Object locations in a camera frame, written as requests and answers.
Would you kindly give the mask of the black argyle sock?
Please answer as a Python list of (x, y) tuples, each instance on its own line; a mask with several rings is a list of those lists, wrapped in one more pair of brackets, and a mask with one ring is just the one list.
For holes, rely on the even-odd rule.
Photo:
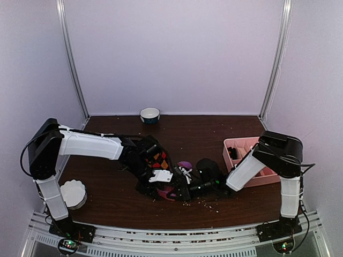
[(168, 154), (164, 151), (147, 158), (148, 166), (152, 169), (170, 170)]

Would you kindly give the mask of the maroon purple orange sock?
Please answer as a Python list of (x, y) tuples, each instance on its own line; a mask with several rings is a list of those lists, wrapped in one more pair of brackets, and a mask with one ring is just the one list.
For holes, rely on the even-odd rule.
[(188, 161), (180, 161), (173, 166), (173, 177), (170, 182), (162, 183), (160, 188), (157, 188), (158, 196), (170, 201), (190, 201), (191, 196), (186, 178), (179, 167), (187, 167), (193, 169), (192, 164)]

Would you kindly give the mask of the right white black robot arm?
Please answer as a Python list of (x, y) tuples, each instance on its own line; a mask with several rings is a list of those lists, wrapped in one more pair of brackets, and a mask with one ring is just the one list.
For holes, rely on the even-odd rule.
[(258, 137), (231, 138), (223, 142), (223, 159), (227, 174), (217, 163), (203, 158), (196, 163), (200, 185), (194, 193), (204, 191), (230, 195), (245, 187), (281, 183), (282, 219), (275, 224), (279, 236), (288, 235), (295, 228), (301, 195), (303, 144), (289, 135), (265, 131)]

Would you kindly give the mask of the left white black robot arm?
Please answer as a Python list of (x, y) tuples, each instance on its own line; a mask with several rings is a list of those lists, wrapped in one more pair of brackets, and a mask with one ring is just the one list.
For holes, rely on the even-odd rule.
[(176, 178), (167, 151), (153, 136), (104, 134), (70, 128), (49, 118), (24, 146), (28, 154), (27, 169), (41, 193), (56, 229), (66, 238), (77, 233), (68, 208), (56, 181), (56, 163), (59, 156), (87, 156), (119, 161), (148, 190), (158, 183), (170, 184)]

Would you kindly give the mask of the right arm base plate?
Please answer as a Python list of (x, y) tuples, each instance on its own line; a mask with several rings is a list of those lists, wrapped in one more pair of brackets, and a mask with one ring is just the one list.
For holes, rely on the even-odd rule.
[(281, 224), (280, 221), (264, 222), (256, 227), (256, 231), (259, 241), (265, 242), (283, 237), (291, 237), (295, 233), (302, 232), (302, 227), (299, 224), (292, 227), (289, 224)]

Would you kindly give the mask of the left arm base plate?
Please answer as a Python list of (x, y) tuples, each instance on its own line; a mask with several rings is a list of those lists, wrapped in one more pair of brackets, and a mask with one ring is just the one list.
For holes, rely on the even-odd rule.
[(62, 232), (55, 225), (51, 225), (49, 233), (63, 238), (70, 238), (81, 243), (92, 243), (95, 236), (96, 227), (81, 223), (75, 223), (68, 232)]

